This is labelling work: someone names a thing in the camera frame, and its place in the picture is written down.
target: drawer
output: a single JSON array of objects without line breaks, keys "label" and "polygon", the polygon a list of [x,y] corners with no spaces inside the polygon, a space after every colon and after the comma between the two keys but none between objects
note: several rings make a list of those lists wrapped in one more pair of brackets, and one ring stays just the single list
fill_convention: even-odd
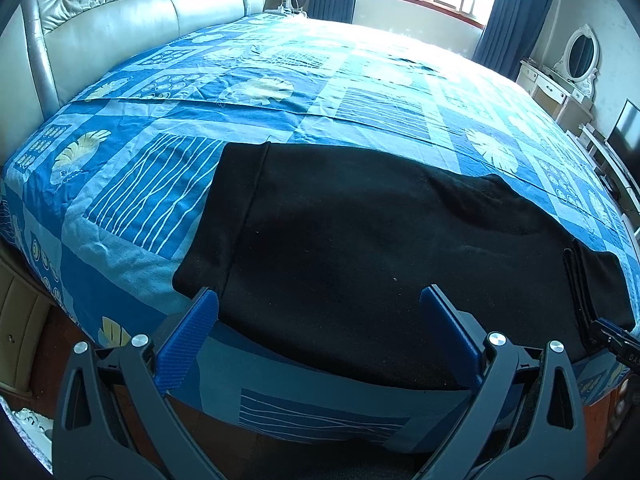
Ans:
[{"label": "drawer", "polygon": [[523,65],[520,73],[527,79],[531,79],[533,82],[536,82],[536,79],[538,79],[538,72],[533,70],[530,66]]},{"label": "drawer", "polygon": [[0,387],[27,395],[48,299],[0,266]]},{"label": "drawer", "polygon": [[549,97],[551,97],[556,103],[564,103],[564,99],[566,98],[566,93],[564,89],[556,86],[555,83],[552,83],[548,79],[539,79],[538,87]]}]

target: tufted headboard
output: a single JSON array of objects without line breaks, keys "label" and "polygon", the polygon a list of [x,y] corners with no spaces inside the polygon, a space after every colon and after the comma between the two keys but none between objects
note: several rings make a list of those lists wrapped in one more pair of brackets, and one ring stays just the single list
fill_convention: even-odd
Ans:
[{"label": "tufted headboard", "polygon": [[118,63],[265,0],[23,0],[0,36],[0,165]]}]

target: tv stand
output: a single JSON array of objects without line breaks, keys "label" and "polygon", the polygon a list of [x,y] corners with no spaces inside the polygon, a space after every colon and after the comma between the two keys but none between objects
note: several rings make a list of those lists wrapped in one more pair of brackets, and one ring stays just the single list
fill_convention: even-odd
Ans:
[{"label": "tv stand", "polygon": [[613,181],[613,179],[599,167],[596,168],[596,174],[598,175],[600,182],[604,186],[604,189],[609,192],[613,200],[618,202],[620,198],[622,198],[622,193],[620,193],[620,190],[618,189],[618,186],[616,186],[616,183]]},{"label": "tv stand", "polygon": [[636,241],[640,240],[640,187],[622,163],[616,152],[608,145],[606,140],[598,138],[597,130],[589,124],[580,126],[580,130],[587,139],[587,146],[576,140],[579,147],[586,150],[586,153],[593,161],[594,170],[598,168],[606,177],[608,184],[615,186],[619,193],[619,198],[615,198],[620,214],[625,224],[630,228]]}]

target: silver bolt head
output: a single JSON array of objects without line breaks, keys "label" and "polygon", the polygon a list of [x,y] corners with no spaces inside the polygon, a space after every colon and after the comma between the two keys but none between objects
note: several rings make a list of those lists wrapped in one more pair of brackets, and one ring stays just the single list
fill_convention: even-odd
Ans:
[{"label": "silver bolt head", "polygon": [[489,334],[489,343],[494,346],[502,346],[507,342],[507,338],[503,336],[500,332],[492,332]]},{"label": "silver bolt head", "polygon": [[79,343],[76,343],[76,346],[74,346],[74,352],[76,354],[83,354],[88,349],[89,349],[89,345],[87,344],[86,341],[81,341]]},{"label": "silver bolt head", "polygon": [[149,338],[145,334],[138,334],[131,338],[131,344],[137,348],[146,345],[148,342]]},{"label": "silver bolt head", "polygon": [[552,341],[549,343],[549,348],[551,348],[556,354],[564,352],[564,345],[559,341]]}]

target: black towel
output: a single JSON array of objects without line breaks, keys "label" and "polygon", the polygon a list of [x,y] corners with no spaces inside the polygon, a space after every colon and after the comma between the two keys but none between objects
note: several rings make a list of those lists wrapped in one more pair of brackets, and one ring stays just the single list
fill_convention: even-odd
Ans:
[{"label": "black towel", "polygon": [[[312,144],[226,145],[174,275],[220,319],[290,359],[356,380],[459,389],[426,335],[421,290],[514,343],[588,354],[563,262],[574,237],[499,176]],[[634,325],[620,263],[583,249],[598,314]]]}]

